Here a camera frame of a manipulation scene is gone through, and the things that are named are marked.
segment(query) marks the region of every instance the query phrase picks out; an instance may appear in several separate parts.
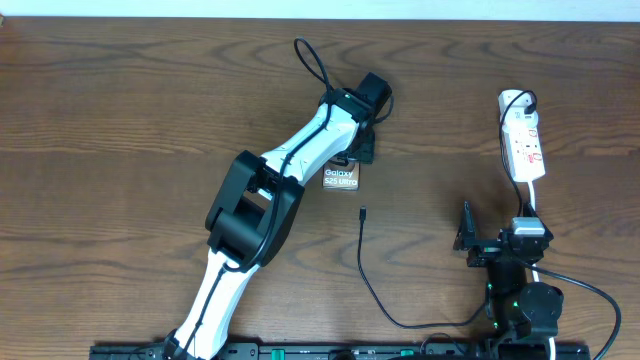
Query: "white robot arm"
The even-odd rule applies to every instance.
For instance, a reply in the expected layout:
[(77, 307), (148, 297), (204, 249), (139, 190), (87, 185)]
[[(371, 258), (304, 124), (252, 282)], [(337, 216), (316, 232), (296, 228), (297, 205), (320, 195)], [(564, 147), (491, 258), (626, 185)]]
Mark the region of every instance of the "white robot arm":
[[(390, 96), (387, 82), (369, 73), (356, 90), (325, 94), (313, 119), (281, 146), (261, 157), (244, 151), (235, 159), (207, 215), (204, 280), (186, 321), (168, 336), (165, 358), (208, 360), (217, 354), (249, 279), (284, 243), (304, 185), (336, 155), (373, 160), (373, 124)], [(269, 206), (256, 205), (245, 191), (259, 193)]]

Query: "cable connector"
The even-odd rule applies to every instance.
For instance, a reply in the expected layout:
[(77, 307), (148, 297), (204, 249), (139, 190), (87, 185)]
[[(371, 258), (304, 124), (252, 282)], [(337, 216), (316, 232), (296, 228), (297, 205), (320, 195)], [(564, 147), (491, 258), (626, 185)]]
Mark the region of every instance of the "cable connector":
[(366, 206), (361, 206), (360, 207), (360, 222), (364, 222), (365, 220), (367, 220), (367, 207)]

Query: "white power strip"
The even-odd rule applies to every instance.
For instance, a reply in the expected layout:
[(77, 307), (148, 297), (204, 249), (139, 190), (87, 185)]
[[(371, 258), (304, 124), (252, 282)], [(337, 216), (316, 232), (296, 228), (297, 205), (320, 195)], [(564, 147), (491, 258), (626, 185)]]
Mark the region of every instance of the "white power strip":
[[(498, 97), (500, 118), (507, 106), (522, 90), (505, 90)], [(538, 112), (525, 114), (525, 108), (533, 103), (530, 94), (516, 100), (505, 117), (502, 130), (509, 158), (511, 177), (516, 182), (531, 182), (545, 174), (542, 148), (538, 136)]]

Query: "white wall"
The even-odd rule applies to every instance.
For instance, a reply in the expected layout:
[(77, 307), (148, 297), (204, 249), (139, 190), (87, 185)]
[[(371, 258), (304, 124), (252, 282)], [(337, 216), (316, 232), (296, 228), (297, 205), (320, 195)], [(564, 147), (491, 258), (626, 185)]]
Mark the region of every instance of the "white wall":
[(640, 0), (1, 0), (6, 16), (640, 21)]

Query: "wooden table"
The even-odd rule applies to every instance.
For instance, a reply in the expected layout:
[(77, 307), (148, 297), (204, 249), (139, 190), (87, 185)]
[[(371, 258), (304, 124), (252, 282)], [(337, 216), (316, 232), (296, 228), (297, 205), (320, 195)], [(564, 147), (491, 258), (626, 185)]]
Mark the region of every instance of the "wooden table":
[[(232, 159), (279, 145), (322, 84), (387, 79), (393, 115), (355, 193), (308, 184), (275, 260), (251, 280), (231, 333), (266, 342), (421, 341), (378, 310), (363, 263), (406, 323), (459, 321), (486, 274), (451, 249), (462, 201), (486, 236), (516, 208), (501, 169), (496, 96), (539, 98), (547, 175), (538, 208), (556, 239), (541, 265), (610, 293), (610, 359), (640, 352), (640, 26), (596, 23), (9, 18), (0, 29), (0, 358), (82, 359), (185, 319), (207, 260), (204, 217)], [(600, 297), (564, 291), (559, 338), (592, 354), (613, 325)], [(446, 329), (456, 337), (490, 328)]]

